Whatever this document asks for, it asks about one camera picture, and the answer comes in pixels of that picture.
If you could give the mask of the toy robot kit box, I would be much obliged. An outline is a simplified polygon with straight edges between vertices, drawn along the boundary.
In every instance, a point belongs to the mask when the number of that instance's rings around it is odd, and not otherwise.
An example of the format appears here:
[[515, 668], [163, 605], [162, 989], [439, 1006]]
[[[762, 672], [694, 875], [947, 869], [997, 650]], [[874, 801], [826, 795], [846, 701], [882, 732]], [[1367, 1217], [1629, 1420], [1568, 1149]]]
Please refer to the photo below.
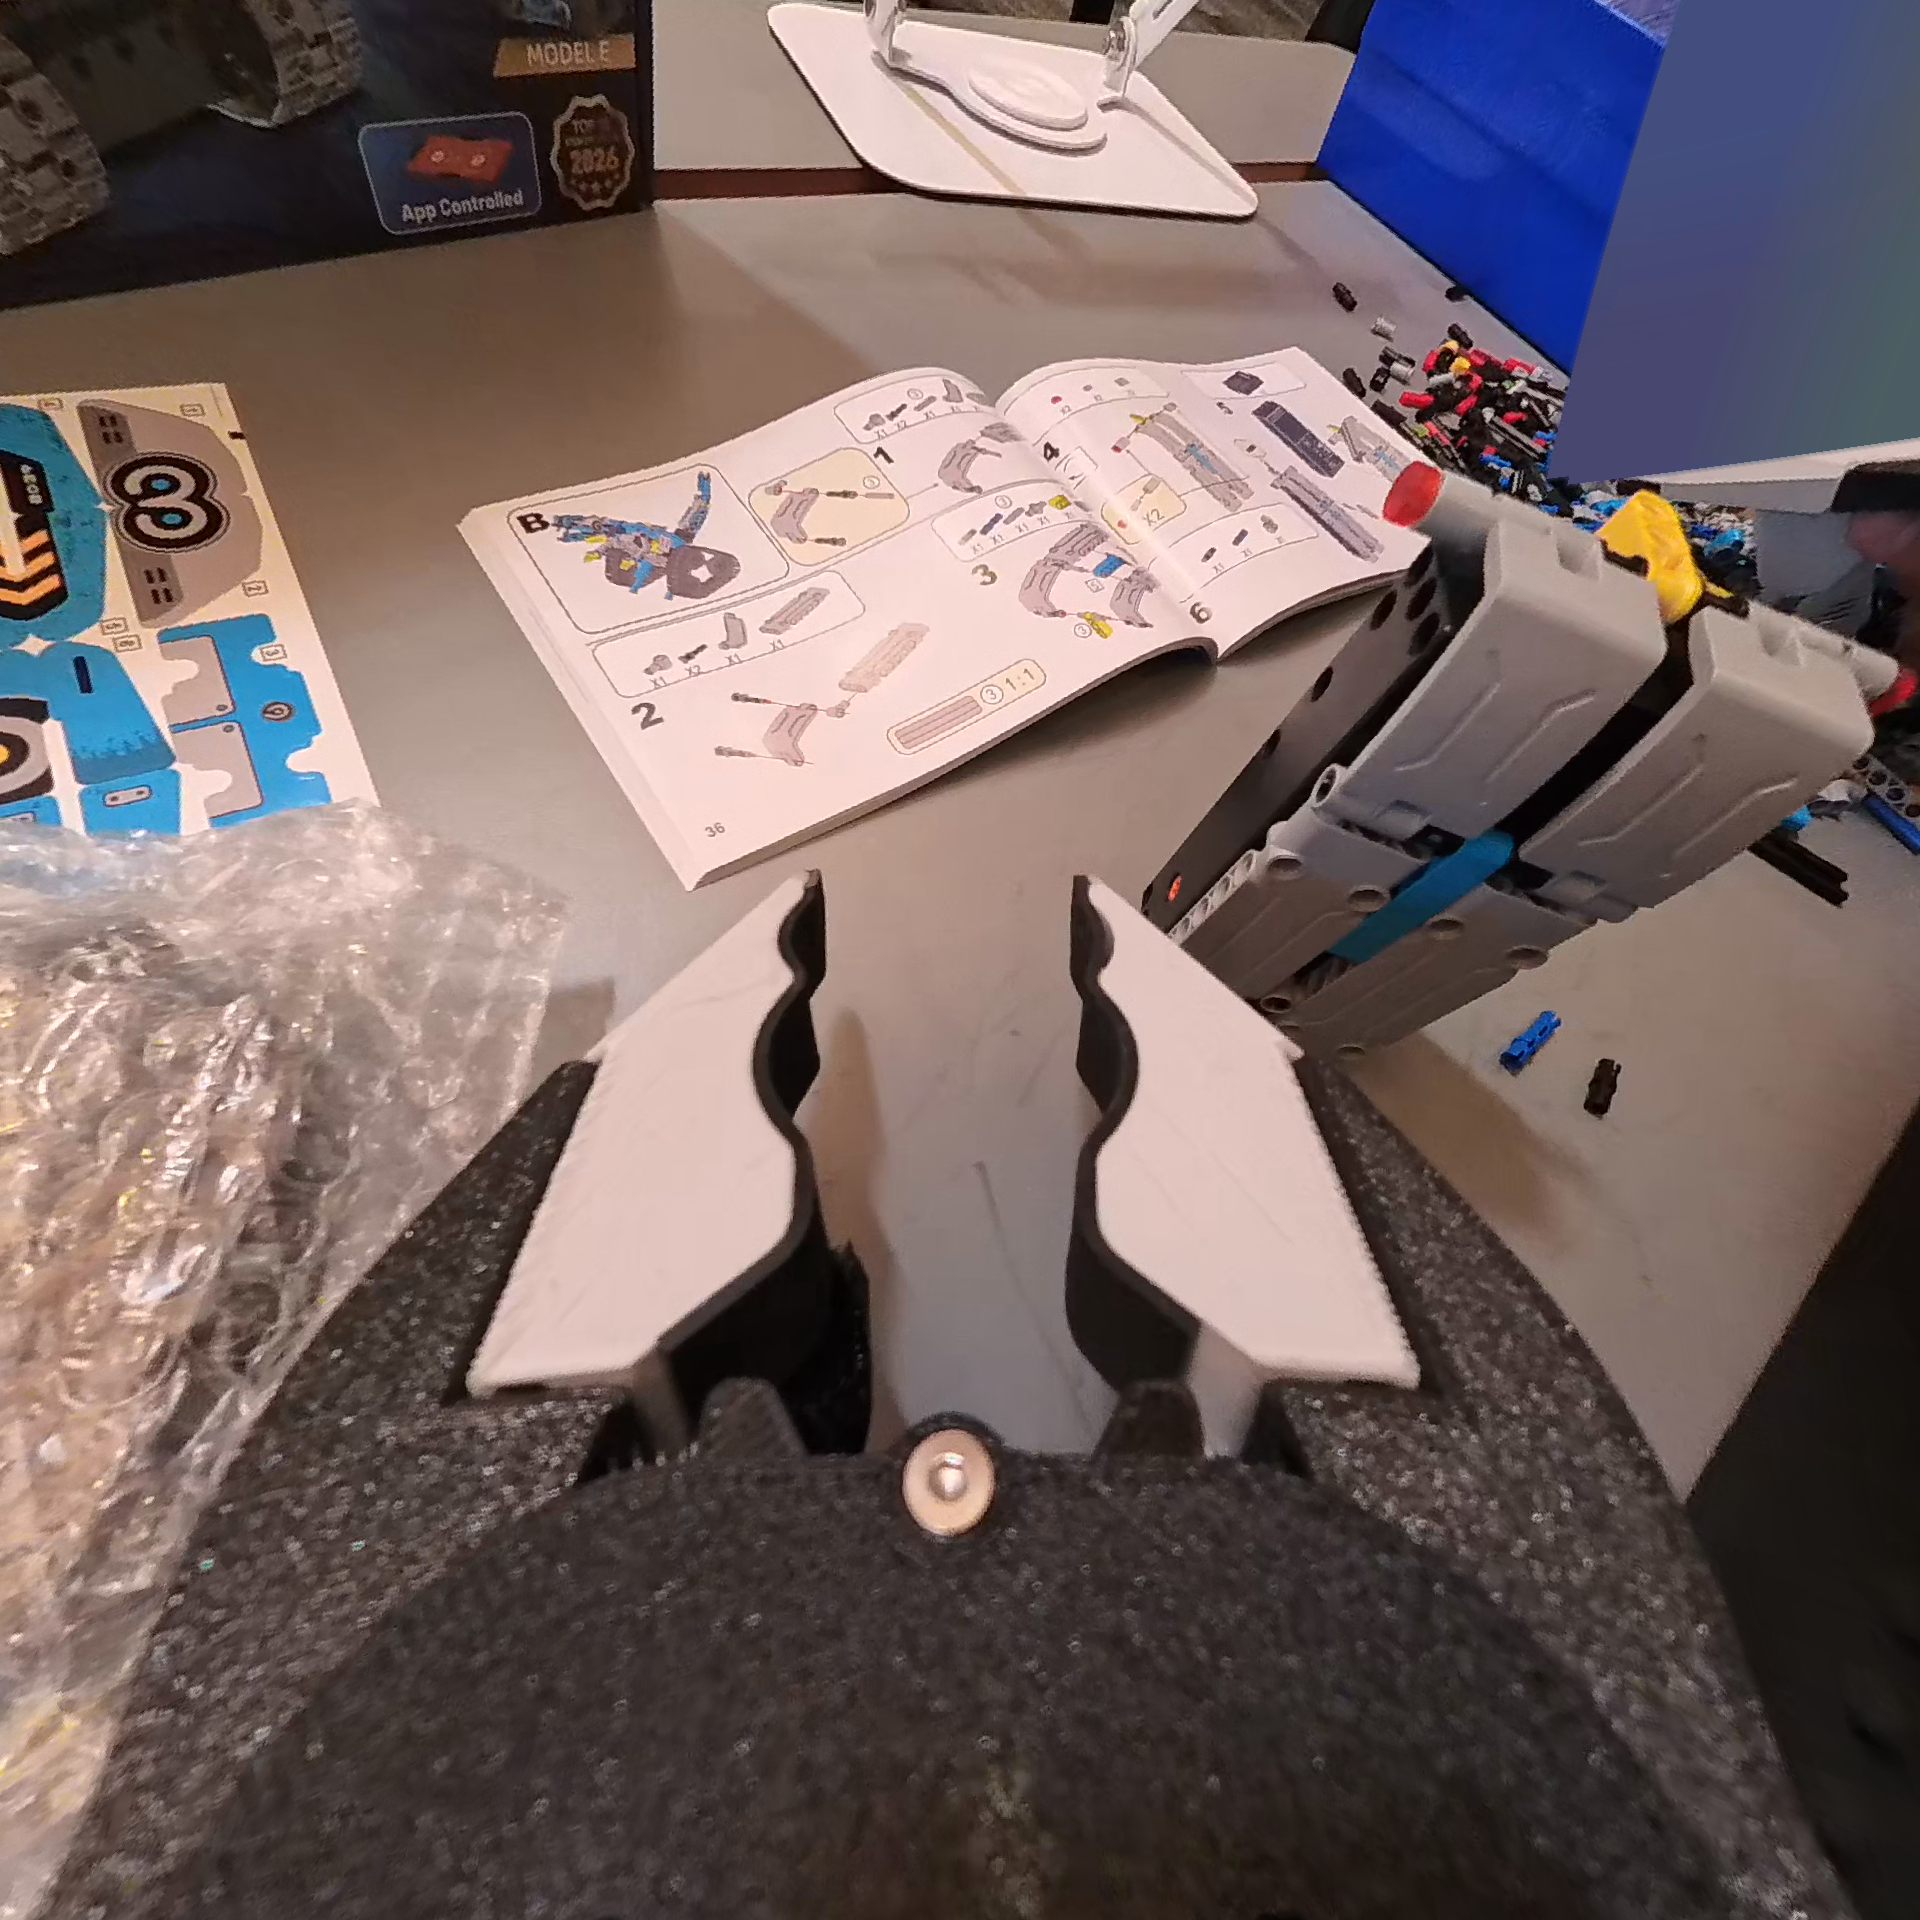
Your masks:
[[648, 209], [647, 2], [5, 2], [2, 307]]

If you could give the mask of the white tablet stand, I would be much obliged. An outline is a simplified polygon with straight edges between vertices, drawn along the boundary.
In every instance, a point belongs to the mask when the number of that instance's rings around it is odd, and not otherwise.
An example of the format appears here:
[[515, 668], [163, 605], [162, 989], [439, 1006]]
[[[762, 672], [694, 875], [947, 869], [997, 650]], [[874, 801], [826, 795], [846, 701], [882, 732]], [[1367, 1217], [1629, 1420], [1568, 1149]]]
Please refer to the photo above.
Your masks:
[[904, 22], [904, 5], [774, 5], [768, 26], [873, 172], [957, 201], [1243, 221], [1257, 193], [1141, 68], [1192, 9], [1135, 2], [1099, 54]]

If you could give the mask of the blue sticker sheet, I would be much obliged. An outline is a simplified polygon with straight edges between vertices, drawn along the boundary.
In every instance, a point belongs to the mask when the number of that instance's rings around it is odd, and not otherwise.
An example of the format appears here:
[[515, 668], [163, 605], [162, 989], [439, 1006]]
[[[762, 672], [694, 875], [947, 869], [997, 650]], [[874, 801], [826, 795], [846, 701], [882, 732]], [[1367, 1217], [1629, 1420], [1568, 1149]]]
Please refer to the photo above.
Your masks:
[[376, 801], [219, 381], [2, 401], [2, 817], [202, 833]]

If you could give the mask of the blue plastic bin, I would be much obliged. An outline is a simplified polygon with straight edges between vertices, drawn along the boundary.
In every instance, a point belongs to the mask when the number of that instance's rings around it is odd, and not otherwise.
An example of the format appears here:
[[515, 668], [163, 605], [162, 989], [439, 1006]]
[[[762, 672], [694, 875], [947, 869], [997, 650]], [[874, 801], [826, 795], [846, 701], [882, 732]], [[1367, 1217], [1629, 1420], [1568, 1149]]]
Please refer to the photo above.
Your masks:
[[1601, 2], [1381, 2], [1318, 166], [1570, 368], [1664, 35]]

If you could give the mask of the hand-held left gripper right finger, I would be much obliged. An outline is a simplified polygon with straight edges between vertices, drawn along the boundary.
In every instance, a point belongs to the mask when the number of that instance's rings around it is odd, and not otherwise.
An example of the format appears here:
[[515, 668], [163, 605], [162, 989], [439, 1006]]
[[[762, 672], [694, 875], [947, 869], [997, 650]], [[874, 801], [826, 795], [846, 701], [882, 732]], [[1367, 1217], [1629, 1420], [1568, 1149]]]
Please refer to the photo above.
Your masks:
[[1297, 1075], [1297, 1049], [1103, 881], [1071, 881], [1065, 1320], [1106, 1388], [1179, 1385], [1208, 1457], [1266, 1388], [1416, 1388], [1421, 1365]]

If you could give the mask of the clear bubble wrap bag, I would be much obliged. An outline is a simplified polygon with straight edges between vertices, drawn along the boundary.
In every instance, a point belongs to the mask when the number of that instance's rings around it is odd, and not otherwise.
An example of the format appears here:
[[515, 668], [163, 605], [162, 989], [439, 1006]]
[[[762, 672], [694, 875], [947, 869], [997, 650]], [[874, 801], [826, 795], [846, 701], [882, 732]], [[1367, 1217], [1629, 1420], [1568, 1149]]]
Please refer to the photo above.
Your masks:
[[5, 824], [5, 1712], [103, 1689], [239, 1435], [529, 1069], [563, 904], [345, 803]]

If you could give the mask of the black and grey brick assembly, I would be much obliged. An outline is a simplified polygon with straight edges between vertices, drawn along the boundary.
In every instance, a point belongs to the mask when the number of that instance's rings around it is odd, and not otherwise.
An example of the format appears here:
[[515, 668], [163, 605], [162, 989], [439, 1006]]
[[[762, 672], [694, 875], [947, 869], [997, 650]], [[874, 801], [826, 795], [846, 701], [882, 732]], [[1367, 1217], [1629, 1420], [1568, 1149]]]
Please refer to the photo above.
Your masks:
[[1719, 592], [1670, 501], [1593, 536], [1413, 467], [1406, 572], [1186, 834], [1143, 914], [1301, 1054], [1352, 1061], [1762, 848], [1911, 676]]

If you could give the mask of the open instruction booklet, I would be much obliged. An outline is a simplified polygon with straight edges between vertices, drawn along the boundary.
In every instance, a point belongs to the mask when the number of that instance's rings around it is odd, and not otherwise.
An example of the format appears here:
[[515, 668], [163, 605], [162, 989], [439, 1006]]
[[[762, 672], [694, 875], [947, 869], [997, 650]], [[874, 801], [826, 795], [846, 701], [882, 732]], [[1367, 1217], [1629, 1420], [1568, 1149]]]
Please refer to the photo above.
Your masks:
[[1165, 656], [1391, 586], [1421, 452], [1306, 353], [873, 378], [461, 536], [688, 886]]

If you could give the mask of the pile of toy bricks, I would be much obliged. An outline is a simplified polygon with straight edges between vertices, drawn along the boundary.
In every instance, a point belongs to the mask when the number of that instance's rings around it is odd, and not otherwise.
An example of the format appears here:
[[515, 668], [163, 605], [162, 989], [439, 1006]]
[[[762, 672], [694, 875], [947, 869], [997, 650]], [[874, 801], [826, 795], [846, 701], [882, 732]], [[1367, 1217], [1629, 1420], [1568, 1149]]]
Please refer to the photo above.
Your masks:
[[1421, 539], [1357, 662], [1312, 688], [1376, 701], [1327, 745], [1305, 817], [1355, 844], [1361, 932], [1464, 920], [1480, 898], [1623, 921], [1738, 856], [1826, 906], [1843, 869], [1807, 806], [1911, 681], [1819, 592], [1769, 588], [1759, 516], [1666, 482], [1551, 482], [1565, 387], [1449, 324], [1391, 360], [1430, 456], [1382, 516]]

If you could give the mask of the grey desk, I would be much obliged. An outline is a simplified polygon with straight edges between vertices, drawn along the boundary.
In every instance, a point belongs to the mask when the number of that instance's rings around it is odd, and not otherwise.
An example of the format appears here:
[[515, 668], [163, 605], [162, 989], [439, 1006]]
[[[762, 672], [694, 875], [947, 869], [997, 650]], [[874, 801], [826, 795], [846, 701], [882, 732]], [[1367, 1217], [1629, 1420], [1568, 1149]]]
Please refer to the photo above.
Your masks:
[[[896, 193], [855, 155], [777, 45], [768, 5], [657, 2], [655, 201]], [[1309, 40], [1174, 33], [1143, 66], [1249, 185], [1320, 178], [1352, 54]]]
[[[826, 896], [805, 1129], [877, 1312], [874, 1438], [944, 1408], [1086, 1449], [1106, 1389], [1062, 1310], [1073, 873], [1141, 896], [1355, 622], [1096, 688], [957, 776], [698, 893], [678, 886], [459, 538], [467, 509], [673, 462], [879, 373], [989, 393], [1043, 364], [1425, 344], [1445, 280], [1325, 184], [1249, 225], [914, 196], [663, 203], [418, 253], [5, 313], [5, 393], [222, 379], [376, 795], [568, 904], [534, 1073], [577, 1059], [786, 873]], [[1685, 1492], [1914, 1102], [1914, 860], [1807, 840], [1557, 952], [1355, 1068], [1589, 1339]], [[1525, 1073], [1499, 1049], [1563, 1026]], [[1582, 1112], [1598, 1059], [1613, 1109]]]

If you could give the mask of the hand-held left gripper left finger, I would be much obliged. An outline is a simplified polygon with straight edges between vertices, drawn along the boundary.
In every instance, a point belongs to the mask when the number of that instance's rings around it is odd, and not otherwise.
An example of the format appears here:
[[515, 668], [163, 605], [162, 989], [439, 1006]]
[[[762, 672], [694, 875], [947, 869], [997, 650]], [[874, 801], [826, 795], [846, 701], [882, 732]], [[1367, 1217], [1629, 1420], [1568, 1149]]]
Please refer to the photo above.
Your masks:
[[832, 1246], [800, 1105], [824, 885], [784, 881], [591, 1051], [465, 1395], [624, 1389], [669, 1449], [728, 1379], [806, 1381]]

